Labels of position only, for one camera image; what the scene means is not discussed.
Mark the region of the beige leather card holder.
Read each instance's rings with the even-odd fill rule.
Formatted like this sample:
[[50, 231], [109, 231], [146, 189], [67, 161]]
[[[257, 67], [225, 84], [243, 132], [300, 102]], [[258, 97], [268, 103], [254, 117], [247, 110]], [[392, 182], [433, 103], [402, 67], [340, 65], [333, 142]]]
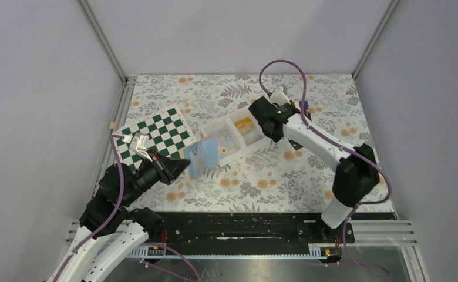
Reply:
[[208, 169], [220, 165], [230, 154], [229, 140], [229, 134], [211, 135], [180, 149], [180, 156], [191, 161], [185, 170], [187, 181], [198, 179]]

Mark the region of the dark grey credit card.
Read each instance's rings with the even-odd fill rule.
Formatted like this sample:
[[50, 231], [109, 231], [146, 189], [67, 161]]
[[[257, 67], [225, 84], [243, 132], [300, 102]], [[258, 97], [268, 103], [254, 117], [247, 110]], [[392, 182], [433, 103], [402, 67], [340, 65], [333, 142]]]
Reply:
[[303, 145], [299, 144], [298, 142], [294, 140], [288, 139], [288, 141], [295, 151], [298, 151], [303, 148]]

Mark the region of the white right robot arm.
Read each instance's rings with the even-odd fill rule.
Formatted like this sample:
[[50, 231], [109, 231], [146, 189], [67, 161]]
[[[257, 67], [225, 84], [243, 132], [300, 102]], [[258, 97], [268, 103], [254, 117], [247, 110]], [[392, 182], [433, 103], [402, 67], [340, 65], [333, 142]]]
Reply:
[[318, 237], [331, 242], [340, 234], [340, 225], [351, 216], [361, 200], [379, 184], [379, 172], [373, 149], [354, 146], [314, 127], [301, 106], [295, 106], [282, 87], [269, 97], [261, 97], [249, 105], [263, 134], [274, 142], [294, 141], [318, 156], [335, 173], [333, 199], [321, 214]]

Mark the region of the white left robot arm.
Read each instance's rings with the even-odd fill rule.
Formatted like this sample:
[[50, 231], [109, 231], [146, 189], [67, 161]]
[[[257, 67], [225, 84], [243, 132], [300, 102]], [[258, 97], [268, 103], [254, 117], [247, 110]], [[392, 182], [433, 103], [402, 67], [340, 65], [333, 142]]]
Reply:
[[121, 161], [109, 166], [79, 219], [66, 257], [48, 280], [103, 281], [135, 247], [159, 239], [160, 215], [148, 207], [128, 207], [155, 184], [172, 184], [190, 164], [150, 149], [135, 171]]

